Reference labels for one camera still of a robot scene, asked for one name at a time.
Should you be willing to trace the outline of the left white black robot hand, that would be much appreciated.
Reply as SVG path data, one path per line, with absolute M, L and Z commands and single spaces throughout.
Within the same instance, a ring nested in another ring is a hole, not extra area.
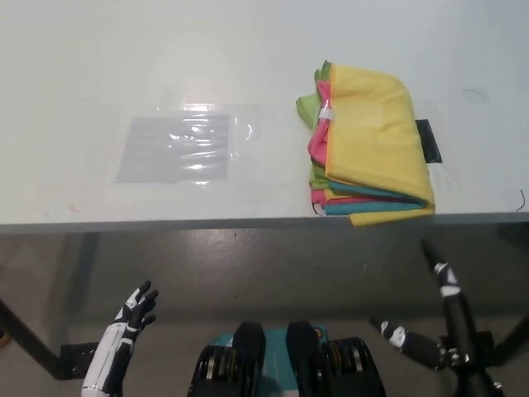
M 121 396 L 136 339 L 155 321 L 152 310 L 159 291 L 146 281 L 129 296 L 107 326 L 83 380 L 81 395 Z

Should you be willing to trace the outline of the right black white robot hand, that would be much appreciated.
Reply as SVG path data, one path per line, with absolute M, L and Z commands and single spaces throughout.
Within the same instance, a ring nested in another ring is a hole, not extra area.
M 480 368 L 477 330 L 468 301 L 448 261 L 426 239 L 420 241 L 431 273 L 441 295 L 446 323 L 446 338 L 439 341 L 407 330 L 387 319 L 371 317 L 369 323 L 400 354 L 438 371 L 448 366 L 463 372 Z

